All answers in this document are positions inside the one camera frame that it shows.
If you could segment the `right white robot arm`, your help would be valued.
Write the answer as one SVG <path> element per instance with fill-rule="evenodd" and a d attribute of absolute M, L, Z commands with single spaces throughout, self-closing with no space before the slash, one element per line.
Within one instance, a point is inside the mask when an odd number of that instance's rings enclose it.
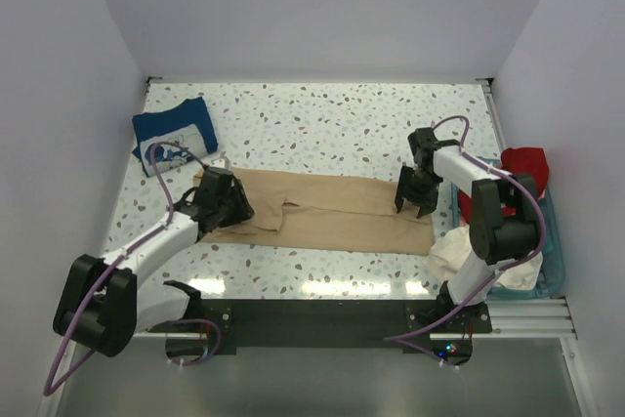
<path fill-rule="evenodd" d="M 504 272 L 540 254 L 547 235 L 531 175 L 490 166 L 469 154 L 459 141 L 438 139 L 431 127 L 413 131 L 408 143 L 414 165 L 401 167 L 397 211 L 408 201 L 418 207 L 418 218 L 432 214 L 438 206 L 439 184 L 448 180 L 470 196 L 471 251 L 460 270 L 440 287 L 436 321 L 394 336 L 395 342 L 438 327 L 458 331 L 470 319 L 468 307 L 482 303 Z"/>

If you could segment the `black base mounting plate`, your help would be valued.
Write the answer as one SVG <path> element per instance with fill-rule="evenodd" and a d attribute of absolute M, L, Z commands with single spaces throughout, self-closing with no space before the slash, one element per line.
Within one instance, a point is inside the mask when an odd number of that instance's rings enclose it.
<path fill-rule="evenodd" d="M 161 324 L 170 357 L 236 354 L 242 348 L 380 349 L 401 336 L 406 353 L 462 365 L 473 340 L 492 330 L 486 304 L 466 307 L 429 332 L 451 308 L 439 300 L 203 300 L 183 324 Z"/>

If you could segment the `clear blue plastic bin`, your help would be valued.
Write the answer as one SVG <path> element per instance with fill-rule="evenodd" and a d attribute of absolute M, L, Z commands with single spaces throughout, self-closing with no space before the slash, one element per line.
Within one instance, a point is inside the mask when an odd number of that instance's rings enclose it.
<path fill-rule="evenodd" d="M 454 147 L 435 158 L 436 174 L 467 193 L 472 202 L 468 224 L 472 251 L 448 281 L 454 302 L 472 305 L 485 299 L 506 271 L 537 255 L 543 263 L 537 283 L 527 294 L 499 288 L 513 299 L 556 294 L 563 284 L 563 256 L 553 207 L 538 200 L 534 179 L 487 165 Z"/>

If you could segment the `white t-shirt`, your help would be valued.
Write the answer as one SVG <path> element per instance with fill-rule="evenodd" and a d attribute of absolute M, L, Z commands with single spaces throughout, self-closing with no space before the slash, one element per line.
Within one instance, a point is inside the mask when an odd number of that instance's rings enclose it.
<path fill-rule="evenodd" d="M 458 227 L 435 242 L 424 265 L 440 282 L 444 282 L 460 270 L 471 251 L 469 227 Z M 536 285 L 542 263 L 543 256 L 539 254 L 529 262 L 503 273 L 494 286 L 513 291 L 529 291 Z"/>

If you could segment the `beige t-shirt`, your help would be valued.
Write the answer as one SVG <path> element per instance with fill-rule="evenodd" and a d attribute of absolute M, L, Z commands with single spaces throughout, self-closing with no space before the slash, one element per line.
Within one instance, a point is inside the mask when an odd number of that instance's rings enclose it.
<path fill-rule="evenodd" d="M 352 176 L 235 168 L 255 215 L 202 242 L 425 256 L 435 243 L 430 216 L 395 206 L 396 185 Z"/>

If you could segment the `folded blue t-shirt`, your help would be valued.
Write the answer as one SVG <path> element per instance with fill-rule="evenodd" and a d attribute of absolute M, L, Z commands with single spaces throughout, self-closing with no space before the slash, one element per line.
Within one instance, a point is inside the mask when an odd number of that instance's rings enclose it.
<path fill-rule="evenodd" d="M 207 105 L 201 97 L 184 100 L 165 111 L 135 115 L 132 125 L 137 141 L 132 153 L 149 178 L 154 176 L 150 153 L 155 143 L 183 146 L 199 158 L 215 153 L 219 147 Z M 154 162 L 160 172 L 191 162 L 192 157 L 175 145 L 163 145 L 155 150 Z"/>

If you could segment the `red t-shirt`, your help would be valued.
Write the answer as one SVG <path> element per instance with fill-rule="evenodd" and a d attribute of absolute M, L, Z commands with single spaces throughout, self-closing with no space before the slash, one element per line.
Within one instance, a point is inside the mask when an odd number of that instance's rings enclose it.
<path fill-rule="evenodd" d="M 536 184 L 538 199 L 545 197 L 545 191 L 549 181 L 549 165 L 544 150 L 540 147 L 508 147 L 500 155 L 498 168 L 512 174 L 529 174 Z M 472 202 L 469 195 L 462 190 L 457 190 L 458 208 L 463 222 L 461 226 L 468 225 L 472 217 Z"/>

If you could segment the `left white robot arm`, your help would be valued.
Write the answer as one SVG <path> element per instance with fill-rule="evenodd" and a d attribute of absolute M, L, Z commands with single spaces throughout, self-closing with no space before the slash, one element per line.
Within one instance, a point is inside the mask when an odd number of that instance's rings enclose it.
<path fill-rule="evenodd" d="M 195 329 L 202 308 L 186 287 L 175 289 L 169 309 L 139 302 L 139 290 L 171 258 L 216 229 L 254 216 L 243 183 L 232 171 L 205 169 L 200 183 L 174 201 L 147 232 L 126 245 L 71 265 L 53 319 L 53 330 L 98 354 L 118 355 L 135 333 L 170 321 L 181 331 Z"/>

